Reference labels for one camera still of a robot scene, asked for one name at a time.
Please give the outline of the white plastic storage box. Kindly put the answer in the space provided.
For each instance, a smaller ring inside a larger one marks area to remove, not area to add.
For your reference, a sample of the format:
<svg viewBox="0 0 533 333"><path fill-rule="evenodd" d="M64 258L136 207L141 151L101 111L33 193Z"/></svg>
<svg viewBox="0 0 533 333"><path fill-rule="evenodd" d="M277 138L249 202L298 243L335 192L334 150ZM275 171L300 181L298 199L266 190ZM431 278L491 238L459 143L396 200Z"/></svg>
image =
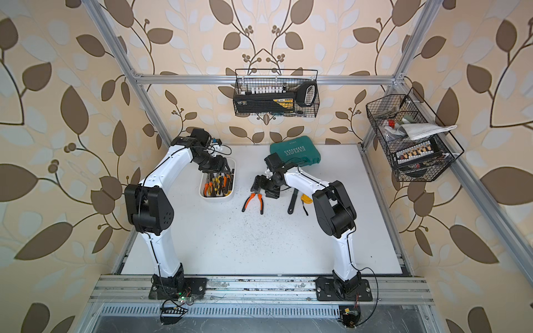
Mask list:
<svg viewBox="0 0 533 333"><path fill-rule="evenodd" d="M221 172L204 173L199 186L199 195L211 203L224 203L233 198L236 176L236 161L227 159L228 168Z"/></svg>

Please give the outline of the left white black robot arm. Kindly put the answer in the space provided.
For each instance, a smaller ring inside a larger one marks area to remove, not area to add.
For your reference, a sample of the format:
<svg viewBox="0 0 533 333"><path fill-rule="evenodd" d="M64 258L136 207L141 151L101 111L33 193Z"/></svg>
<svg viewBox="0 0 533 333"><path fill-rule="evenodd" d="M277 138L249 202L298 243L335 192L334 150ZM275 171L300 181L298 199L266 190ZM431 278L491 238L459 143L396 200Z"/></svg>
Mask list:
<svg viewBox="0 0 533 333"><path fill-rule="evenodd" d="M154 170L124 190L129 223L147 243L154 263L153 283L161 291L179 294L185 290L183 263L176 255L169 232L174 208L166 191L192 162L202 173L229 171L222 147L221 140L202 128L195 128L189 136L176 137Z"/></svg>

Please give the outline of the orange black combination pliers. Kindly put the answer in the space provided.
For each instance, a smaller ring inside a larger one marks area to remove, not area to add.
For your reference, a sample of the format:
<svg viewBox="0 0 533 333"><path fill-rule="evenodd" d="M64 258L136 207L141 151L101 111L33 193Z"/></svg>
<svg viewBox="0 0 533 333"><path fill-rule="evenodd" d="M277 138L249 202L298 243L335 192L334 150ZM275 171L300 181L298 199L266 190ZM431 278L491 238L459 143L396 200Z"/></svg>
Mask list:
<svg viewBox="0 0 533 333"><path fill-rule="evenodd" d="M244 205L242 206L242 212L245 212L247 210L248 205L255 197L257 197L260 202L260 214L261 215L264 214L265 204L264 204L264 200L261 194L261 187L259 184L254 184L251 187L251 194L248 196L247 200L244 202Z"/></svg>

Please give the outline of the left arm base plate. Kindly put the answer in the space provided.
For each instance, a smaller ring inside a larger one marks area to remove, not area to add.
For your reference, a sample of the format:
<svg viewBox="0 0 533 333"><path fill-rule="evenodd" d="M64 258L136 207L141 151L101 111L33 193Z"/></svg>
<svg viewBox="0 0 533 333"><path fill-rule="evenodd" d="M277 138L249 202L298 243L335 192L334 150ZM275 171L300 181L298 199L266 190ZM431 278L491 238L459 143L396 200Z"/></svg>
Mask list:
<svg viewBox="0 0 533 333"><path fill-rule="evenodd" d="M204 297L207 290L207 278L202 277L160 277L153 275L152 286L149 291L150 300L164 301L179 298L192 298L194 300Z"/></svg>

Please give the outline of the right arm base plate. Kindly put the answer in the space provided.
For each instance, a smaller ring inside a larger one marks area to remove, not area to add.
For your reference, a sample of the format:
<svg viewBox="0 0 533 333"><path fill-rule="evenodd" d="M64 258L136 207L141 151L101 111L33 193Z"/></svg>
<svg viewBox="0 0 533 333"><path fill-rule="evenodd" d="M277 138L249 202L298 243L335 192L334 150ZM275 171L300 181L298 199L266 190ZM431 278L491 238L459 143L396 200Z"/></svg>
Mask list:
<svg viewBox="0 0 533 333"><path fill-rule="evenodd" d="M354 277L341 281L336 277L319 277L315 280L316 298L326 302L371 302L373 294L368 280Z"/></svg>

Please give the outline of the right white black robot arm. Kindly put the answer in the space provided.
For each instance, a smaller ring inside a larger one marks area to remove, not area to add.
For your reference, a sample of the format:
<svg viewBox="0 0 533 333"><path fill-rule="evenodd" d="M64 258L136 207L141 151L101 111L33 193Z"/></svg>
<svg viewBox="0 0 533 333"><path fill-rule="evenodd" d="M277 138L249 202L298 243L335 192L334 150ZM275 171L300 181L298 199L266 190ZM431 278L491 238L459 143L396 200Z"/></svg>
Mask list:
<svg viewBox="0 0 533 333"><path fill-rule="evenodd" d="M282 186L294 188L311 198L320 228L335 239L334 284L342 294L354 290L361 277L352 259L349 237L356 231L357 213L343 183L320 180L298 166L282 166L272 171L269 178L265 175L255 177L251 195L242 209L245 210L255 196L262 199L261 191L278 194Z"/></svg>

